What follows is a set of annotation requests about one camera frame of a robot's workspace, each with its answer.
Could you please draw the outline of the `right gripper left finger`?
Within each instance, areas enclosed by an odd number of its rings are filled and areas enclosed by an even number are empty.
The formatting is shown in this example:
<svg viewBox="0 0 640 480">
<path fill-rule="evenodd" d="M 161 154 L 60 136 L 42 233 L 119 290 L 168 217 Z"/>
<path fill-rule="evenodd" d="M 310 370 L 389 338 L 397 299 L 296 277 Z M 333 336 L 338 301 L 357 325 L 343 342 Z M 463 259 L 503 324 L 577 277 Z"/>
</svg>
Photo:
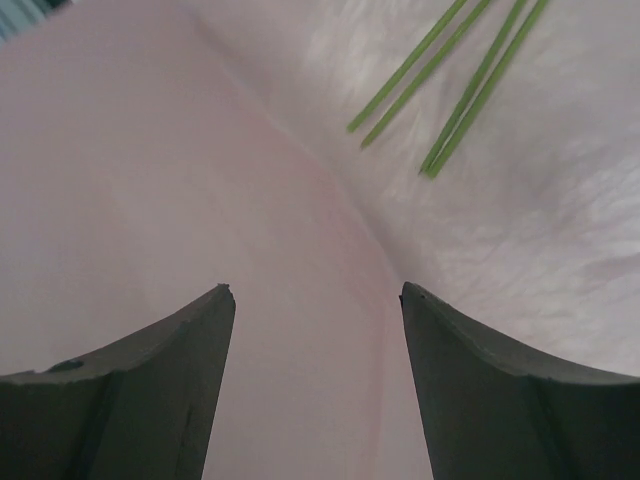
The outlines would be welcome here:
<svg viewBox="0 0 640 480">
<path fill-rule="evenodd" d="M 221 284 L 105 347 L 3 376 L 2 477 L 201 478 L 234 316 Z"/>
</svg>

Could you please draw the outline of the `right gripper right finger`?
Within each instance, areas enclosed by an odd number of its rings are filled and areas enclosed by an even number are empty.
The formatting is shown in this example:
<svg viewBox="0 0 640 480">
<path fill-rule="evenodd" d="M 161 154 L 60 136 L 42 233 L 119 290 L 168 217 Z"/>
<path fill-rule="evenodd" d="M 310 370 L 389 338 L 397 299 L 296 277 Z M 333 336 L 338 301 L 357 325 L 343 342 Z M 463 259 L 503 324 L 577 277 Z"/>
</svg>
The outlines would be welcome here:
<svg viewBox="0 0 640 480">
<path fill-rule="evenodd" d="M 636 377 L 534 349 L 414 283 L 400 303 L 435 478 L 638 477 Z"/>
</svg>

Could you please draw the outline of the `purple wrapping paper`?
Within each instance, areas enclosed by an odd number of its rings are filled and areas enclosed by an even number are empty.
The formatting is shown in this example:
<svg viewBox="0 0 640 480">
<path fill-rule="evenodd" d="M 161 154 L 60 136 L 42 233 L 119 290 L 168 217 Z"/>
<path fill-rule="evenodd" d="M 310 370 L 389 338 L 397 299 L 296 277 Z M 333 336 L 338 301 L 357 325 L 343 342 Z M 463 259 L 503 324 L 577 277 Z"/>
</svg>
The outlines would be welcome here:
<svg viewBox="0 0 640 480">
<path fill-rule="evenodd" d="M 437 479 L 400 297 L 639 376 L 639 5 L 551 1 L 439 175 L 348 122 L 444 1 L 82 1 L 1 49 L 1 368 L 225 283 L 207 479 Z"/>
</svg>

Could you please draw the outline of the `pink flowers with green leaves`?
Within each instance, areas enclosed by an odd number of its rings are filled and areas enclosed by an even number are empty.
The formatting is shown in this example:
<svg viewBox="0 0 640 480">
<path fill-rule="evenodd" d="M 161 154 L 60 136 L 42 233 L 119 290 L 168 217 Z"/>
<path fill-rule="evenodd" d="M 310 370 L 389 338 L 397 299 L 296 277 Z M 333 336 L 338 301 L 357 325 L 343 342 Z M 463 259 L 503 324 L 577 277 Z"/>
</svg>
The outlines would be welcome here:
<svg viewBox="0 0 640 480">
<path fill-rule="evenodd" d="M 434 103 L 419 173 L 434 179 L 479 117 L 514 58 L 538 23 L 547 1 L 507 1 L 498 18 L 483 23 L 492 1 L 454 1 L 385 80 L 346 131 L 368 132 L 359 148 L 370 148 L 419 95 Z"/>
</svg>

